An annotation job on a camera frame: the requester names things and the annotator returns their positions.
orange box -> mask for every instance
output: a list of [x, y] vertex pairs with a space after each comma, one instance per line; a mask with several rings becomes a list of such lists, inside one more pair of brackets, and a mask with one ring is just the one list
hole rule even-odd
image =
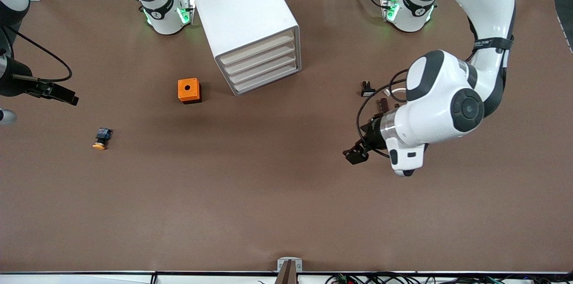
[[177, 83], [177, 94], [184, 104], [195, 104], [202, 102], [201, 84], [197, 78], [181, 79]]

metal bracket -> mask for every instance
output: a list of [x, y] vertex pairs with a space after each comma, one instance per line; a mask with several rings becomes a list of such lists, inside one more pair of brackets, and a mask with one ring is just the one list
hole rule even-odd
[[303, 271], [303, 260], [298, 257], [281, 257], [277, 260], [277, 272], [281, 271], [282, 266], [288, 262], [288, 260], [292, 260], [295, 266], [295, 271], [302, 272]]

white plastic drawer unit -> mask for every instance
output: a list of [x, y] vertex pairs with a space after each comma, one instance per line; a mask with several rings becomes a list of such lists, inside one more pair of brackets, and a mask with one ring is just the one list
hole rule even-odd
[[285, 0], [195, 0], [215, 62], [235, 95], [301, 70], [299, 25]]

table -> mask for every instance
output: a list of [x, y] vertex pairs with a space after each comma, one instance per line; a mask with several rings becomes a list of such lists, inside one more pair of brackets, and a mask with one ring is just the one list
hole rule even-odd
[[[239, 97], [200, 25], [161, 36], [133, 0], [33, 3], [21, 31], [73, 68], [80, 102], [0, 100], [19, 115], [0, 129], [0, 270], [265, 270], [284, 255], [305, 270], [570, 270], [573, 61], [553, 0], [516, 1], [500, 108], [412, 178], [342, 156], [360, 82], [433, 49], [464, 59], [463, 11], [438, 0], [409, 34], [368, 0], [286, 1], [303, 70]], [[15, 47], [36, 76], [65, 74]], [[178, 101], [188, 77], [203, 103]], [[107, 151], [98, 127], [115, 131]]]

green led light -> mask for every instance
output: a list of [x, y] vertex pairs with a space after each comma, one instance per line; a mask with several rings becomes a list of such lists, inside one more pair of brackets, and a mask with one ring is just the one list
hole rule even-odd
[[182, 22], [183, 24], [189, 23], [189, 15], [188, 15], [188, 13], [189, 13], [189, 12], [187, 12], [187, 11], [185, 11], [185, 10], [181, 10], [179, 7], [177, 8], [177, 14], [180, 15], [181, 22]]
[[428, 22], [430, 20], [430, 16], [432, 15], [433, 10], [434, 10], [434, 6], [432, 5], [432, 8], [430, 8], [430, 10], [428, 11], [428, 17], [426, 18], [426, 22]]
[[147, 11], [145, 11], [145, 9], [143, 10], [143, 14], [145, 14], [145, 17], [147, 18], [147, 23], [148, 23], [149, 25], [152, 25], [152, 24], [151, 24], [151, 20], [149, 19], [149, 15], [147, 14]]
[[394, 3], [392, 7], [388, 10], [388, 21], [393, 21], [396, 18], [396, 14], [400, 9], [400, 4]]

